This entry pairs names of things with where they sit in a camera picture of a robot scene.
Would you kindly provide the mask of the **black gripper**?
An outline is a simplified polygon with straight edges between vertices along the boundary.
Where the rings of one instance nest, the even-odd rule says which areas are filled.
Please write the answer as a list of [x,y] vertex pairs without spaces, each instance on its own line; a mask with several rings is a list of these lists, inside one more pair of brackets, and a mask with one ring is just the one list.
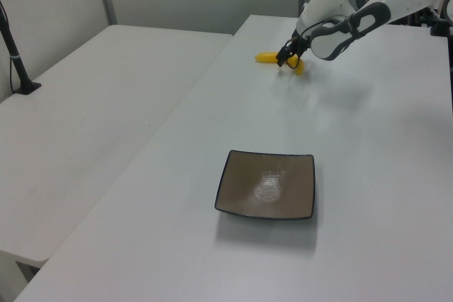
[[278,66],[285,63],[291,69],[303,69],[304,62],[301,56],[309,49],[309,38],[300,35],[297,30],[292,33],[291,44],[283,46],[276,54]]

